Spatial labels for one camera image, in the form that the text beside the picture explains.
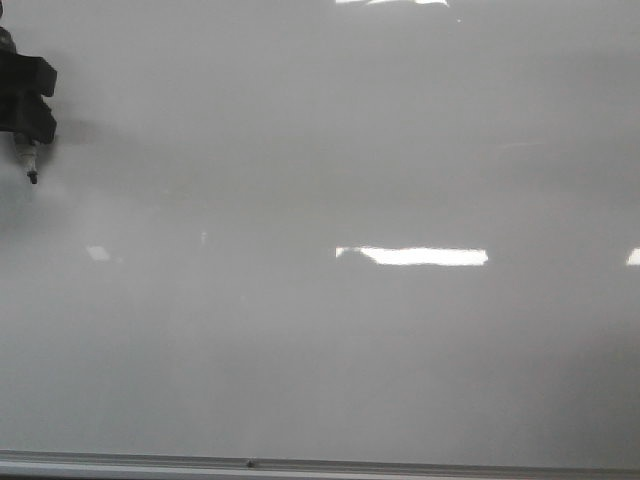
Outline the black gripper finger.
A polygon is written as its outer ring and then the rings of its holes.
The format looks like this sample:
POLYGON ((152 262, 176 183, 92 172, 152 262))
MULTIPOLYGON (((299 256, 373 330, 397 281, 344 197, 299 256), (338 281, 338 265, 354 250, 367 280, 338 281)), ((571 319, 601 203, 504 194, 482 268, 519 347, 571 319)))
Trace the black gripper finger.
POLYGON ((1 131, 29 136, 39 143, 52 143, 57 122, 49 106, 33 92, 1 95, 1 131))
POLYGON ((57 71, 43 57, 1 53, 1 92, 33 91, 44 97, 55 93, 57 71))

